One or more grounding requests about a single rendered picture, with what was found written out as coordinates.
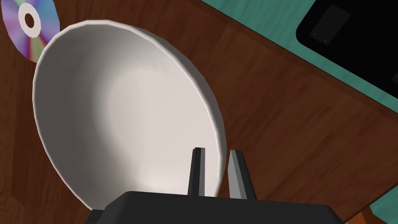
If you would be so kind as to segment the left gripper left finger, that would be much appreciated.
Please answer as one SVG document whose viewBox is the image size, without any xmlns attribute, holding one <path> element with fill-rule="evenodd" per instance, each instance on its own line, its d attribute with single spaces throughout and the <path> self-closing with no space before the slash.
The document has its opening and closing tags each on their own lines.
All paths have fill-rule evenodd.
<svg viewBox="0 0 398 224">
<path fill-rule="evenodd" d="M 192 151 L 187 195 L 205 196 L 205 148 L 195 147 Z"/>
</svg>

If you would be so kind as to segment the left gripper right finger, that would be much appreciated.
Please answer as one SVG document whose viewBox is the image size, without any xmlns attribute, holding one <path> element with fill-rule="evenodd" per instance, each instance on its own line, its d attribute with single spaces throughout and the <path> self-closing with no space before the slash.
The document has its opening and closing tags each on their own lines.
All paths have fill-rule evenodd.
<svg viewBox="0 0 398 224">
<path fill-rule="evenodd" d="M 244 155 L 240 150 L 230 151 L 228 181 L 230 198 L 257 199 Z"/>
</svg>

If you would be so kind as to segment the white bowl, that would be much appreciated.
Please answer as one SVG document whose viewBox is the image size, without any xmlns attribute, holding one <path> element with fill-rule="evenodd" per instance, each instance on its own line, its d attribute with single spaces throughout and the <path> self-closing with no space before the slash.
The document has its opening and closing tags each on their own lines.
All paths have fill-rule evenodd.
<svg viewBox="0 0 398 224">
<path fill-rule="evenodd" d="M 179 50 L 111 20 L 68 26 L 45 47 L 33 111 L 53 167 L 90 210 L 126 191 L 187 194 L 194 148 L 216 197 L 227 144 L 217 100 Z"/>
</svg>

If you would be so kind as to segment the iridescent compact disc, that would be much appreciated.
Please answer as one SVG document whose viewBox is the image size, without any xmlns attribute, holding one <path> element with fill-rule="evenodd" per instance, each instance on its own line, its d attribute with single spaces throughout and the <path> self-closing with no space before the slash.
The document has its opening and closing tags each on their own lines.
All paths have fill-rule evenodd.
<svg viewBox="0 0 398 224">
<path fill-rule="evenodd" d="M 5 28 L 16 49 L 36 63 L 50 40 L 60 32 L 53 0 L 0 0 Z"/>
</svg>

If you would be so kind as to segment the black rounded box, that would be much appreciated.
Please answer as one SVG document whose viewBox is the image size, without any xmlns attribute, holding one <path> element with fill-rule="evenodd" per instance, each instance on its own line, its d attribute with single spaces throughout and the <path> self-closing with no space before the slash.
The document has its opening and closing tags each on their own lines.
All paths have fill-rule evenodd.
<svg viewBox="0 0 398 224">
<path fill-rule="evenodd" d="M 398 99 L 398 0 L 315 0 L 295 35 Z"/>
</svg>

